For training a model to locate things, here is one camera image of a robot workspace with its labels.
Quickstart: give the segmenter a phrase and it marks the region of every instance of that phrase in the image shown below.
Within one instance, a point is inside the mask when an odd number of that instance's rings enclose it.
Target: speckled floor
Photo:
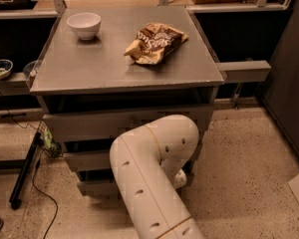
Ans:
[[[40,113],[16,118],[38,126]],[[24,158],[35,130],[0,119],[0,159]],[[206,238],[299,239],[299,204],[288,181],[299,174],[299,160],[264,108],[217,110],[194,166],[191,187],[181,192]],[[16,172],[0,171],[0,239],[44,238],[56,210],[32,185],[37,151],[18,210],[9,204]],[[58,203],[46,238],[138,238],[117,196],[84,197],[78,178],[62,158],[42,155],[35,184]]]

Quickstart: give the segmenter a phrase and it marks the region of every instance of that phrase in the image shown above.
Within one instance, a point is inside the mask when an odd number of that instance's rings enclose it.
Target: cabinet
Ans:
[[[81,41],[66,21],[89,11],[102,17],[98,36]],[[137,30],[162,22],[189,39],[156,66],[124,57]],[[30,93],[44,110],[44,121],[59,142],[84,195],[117,191],[109,148],[121,133],[171,114],[194,120],[200,137],[208,129],[223,78],[191,16],[183,6],[66,9]],[[191,173],[202,143],[185,165]]]

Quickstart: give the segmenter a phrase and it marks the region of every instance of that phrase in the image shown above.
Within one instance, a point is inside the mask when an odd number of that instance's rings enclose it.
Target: gray tabletop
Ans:
[[[102,17],[97,38],[81,41],[67,26],[79,12]],[[124,56],[137,31],[160,22],[185,32],[188,40],[155,66]],[[34,95],[97,94],[215,87],[223,84],[214,61],[183,6],[66,9],[30,90]]]

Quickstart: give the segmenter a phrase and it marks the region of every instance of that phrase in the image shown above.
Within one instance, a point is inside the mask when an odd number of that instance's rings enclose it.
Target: chip bag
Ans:
[[[124,56],[131,56],[138,64],[156,65],[187,39],[185,33],[166,24],[148,23],[138,31]]]

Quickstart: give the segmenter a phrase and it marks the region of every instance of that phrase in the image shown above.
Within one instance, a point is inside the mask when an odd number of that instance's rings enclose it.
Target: black metal stand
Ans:
[[[12,194],[9,199],[9,202],[11,203],[11,208],[14,210],[17,210],[21,205],[21,200],[19,199],[19,194],[21,192],[24,180],[27,176],[33,156],[36,152],[36,148],[40,142],[40,136],[41,136],[41,134],[39,132],[36,132],[36,134],[33,137],[32,143],[30,145],[28,154],[25,159],[0,161],[0,170],[21,168],[17,182],[13,188]]]

